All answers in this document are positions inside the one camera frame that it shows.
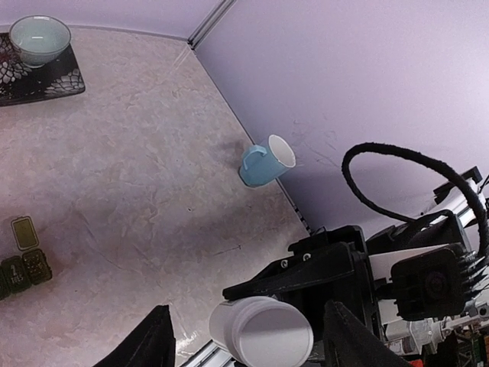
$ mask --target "pink marble surface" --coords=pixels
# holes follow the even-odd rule
[[[250,141],[187,45],[73,29],[87,91],[0,109],[0,257],[30,215],[53,279],[0,302],[0,365],[90,366],[157,304],[181,364],[224,287],[305,237],[280,188],[242,185]]]

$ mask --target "coiled black cable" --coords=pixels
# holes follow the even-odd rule
[[[487,265],[488,249],[489,249],[489,226],[487,225],[487,212],[478,195],[471,189],[470,185],[463,179],[462,176],[457,174],[447,163],[443,161],[438,161],[436,159],[425,156],[418,151],[412,151],[410,149],[397,147],[396,145],[388,145],[381,143],[364,143],[355,145],[349,151],[346,152],[343,162],[342,162],[342,173],[345,177],[346,183],[350,187],[353,194],[366,206],[375,210],[376,212],[389,216],[390,218],[398,219],[403,222],[414,222],[408,216],[403,216],[398,213],[391,212],[390,210],[381,208],[377,204],[370,201],[361,191],[358,186],[353,181],[350,171],[351,160],[359,154],[362,153],[376,153],[382,155],[392,155],[394,157],[399,157],[406,159],[408,161],[416,162],[422,166],[441,174],[449,182],[454,184],[465,196],[468,206],[474,212],[475,218],[478,224],[479,232],[479,252],[478,257],[486,258],[485,261],[481,262],[481,267]]]

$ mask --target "black placemat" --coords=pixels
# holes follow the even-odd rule
[[[44,101],[85,92],[71,45],[55,60],[37,69],[26,67],[8,33],[0,33],[0,106]]]

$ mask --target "pale green bowl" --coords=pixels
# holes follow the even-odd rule
[[[10,42],[28,67],[42,67],[56,59],[70,44],[70,29],[44,15],[32,15],[16,21],[8,32]]]

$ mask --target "lavender wall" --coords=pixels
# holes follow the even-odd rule
[[[68,24],[188,38],[218,3],[219,0],[2,0],[0,24],[42,14]]]
[[[389,224],[339,166],[363,141],[414,148],[489,173],[489,3],[240,1],[197,54],[252,138],[293,146],[283,184],[310,225]],[[444,180],[415,164],[354,161],[379,204],[419,212]]]

